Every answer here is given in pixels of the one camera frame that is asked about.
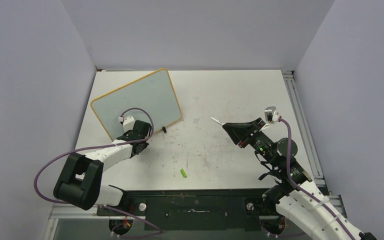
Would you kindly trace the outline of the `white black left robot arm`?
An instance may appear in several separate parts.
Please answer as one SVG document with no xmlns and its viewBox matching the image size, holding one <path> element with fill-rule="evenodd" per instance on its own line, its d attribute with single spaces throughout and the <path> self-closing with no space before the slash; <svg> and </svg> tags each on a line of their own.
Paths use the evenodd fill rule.
<svg viewBox="0 0 384 240">
<path fill-rule="evenodd" d="M 104 185 L 103 173 L 121 161 L 141 153 L 147 146 L 152 125 L 142 120 L 126 121 L 123 135 L 108 147 L 80 154 L 68 155 L 53 189 L 53 196 L 63 202 L 89 210 L 94 205 L 109 206 L 116 215 L 129 210 L 129 201 L 123 198 L 124 191 Z"/>
</svg>

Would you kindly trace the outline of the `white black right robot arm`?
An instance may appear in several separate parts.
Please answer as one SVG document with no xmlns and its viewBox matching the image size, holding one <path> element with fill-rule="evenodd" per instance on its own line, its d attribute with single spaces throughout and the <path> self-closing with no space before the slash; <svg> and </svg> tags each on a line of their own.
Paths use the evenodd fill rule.
<svg viewBox="0 0 384 240">
<path fill-rule="evenodd" d="M 268 172 L 260 179 L 268 175 L 277 179 L 275 186 L 262 195 L 263 209 L 286 217 L 313 240 L 376 239 L 372 233 L 354 226 L 322 193 L 295 159 L 298 148 L 290 124 L 282 117 L 278 121 L 285 124 L 287 137 L 276 142 L 263 133 L 267 123 L 261 118 L 221 124 L 235 145 L 241 149 L 251 146 L 257 157 L 263 157 L 260 164 Z"/>
</svg>

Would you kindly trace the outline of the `yellow framed whiteboard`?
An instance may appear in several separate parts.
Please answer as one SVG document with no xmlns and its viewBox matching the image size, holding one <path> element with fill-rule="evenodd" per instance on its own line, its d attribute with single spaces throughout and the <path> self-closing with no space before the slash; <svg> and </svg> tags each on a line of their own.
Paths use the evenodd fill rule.
<svg viewBox="0 0 384 240">
<path fill-rule="evenodd" d="M 90 103 L 92 111 L 103 126 L 111 140 L 124 133 L 119 116 L 127 109 L 125 117 L 133 116 L 135 120 L 149 121 L 146 111 L 152 118 L 154 131 L 167 128 L 181 120 L 182 110 L 167 69 L 161 68 L 137 80 L 120 86 Z"/>
</svg>

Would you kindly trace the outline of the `white marker pen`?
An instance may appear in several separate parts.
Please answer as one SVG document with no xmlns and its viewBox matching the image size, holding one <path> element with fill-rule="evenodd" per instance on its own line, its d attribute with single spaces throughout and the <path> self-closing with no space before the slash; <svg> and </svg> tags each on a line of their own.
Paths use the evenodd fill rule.
<svg viewBox="0 0 384 240">
<path fill-rule="evenodd" d="M 215 123 L 217 123 L 217 124 L 219 124 L 219 125 L 221 125 L 221 126 L 223 126 L 225 123 L 224 122 L 222 122 L 222 121 L 220 121 L 220 120 L 218 120 L 218 119 L 216 119 L 216 118 L 214 118 L 214 117 L 212 117 L 212 116 L 210 116 L 209 117 L 211 120 L 213 120 Z"/>
</svg>

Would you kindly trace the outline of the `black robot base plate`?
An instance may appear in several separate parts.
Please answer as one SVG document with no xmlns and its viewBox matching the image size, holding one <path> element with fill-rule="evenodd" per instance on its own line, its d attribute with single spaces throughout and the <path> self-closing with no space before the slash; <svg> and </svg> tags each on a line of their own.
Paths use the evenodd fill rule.
<svg viewBox="0 0 384 240">
<path fill-rule="evenodd" d="M 163 231 L 216 231 L 261 227 L 275 233 L 292 226 L 292 217 L 277 213 L 275 204 L 264 200 L 267 188 L 128 190 L 121 202 L 100 217 L 124 217 L 130 213 Z"/>
</svg>

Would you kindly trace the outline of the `green marker cap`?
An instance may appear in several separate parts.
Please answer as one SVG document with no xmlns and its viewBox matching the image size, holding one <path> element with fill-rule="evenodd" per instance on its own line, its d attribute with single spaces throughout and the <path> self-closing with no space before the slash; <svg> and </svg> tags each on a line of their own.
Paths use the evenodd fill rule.
<svg viewBox="0 0 384 240">
<path fill-rule="evenodd" d="M 185 170 L 184 170 L 183 168 L 180 169 L 180 173 L 181 173 L 181 175 L 182 175 L 184 178 L 187 178 L 187 177 L 188 177 L 187 174 L 186 174 L 186 172 L 185 172 Z"/>
</svg>

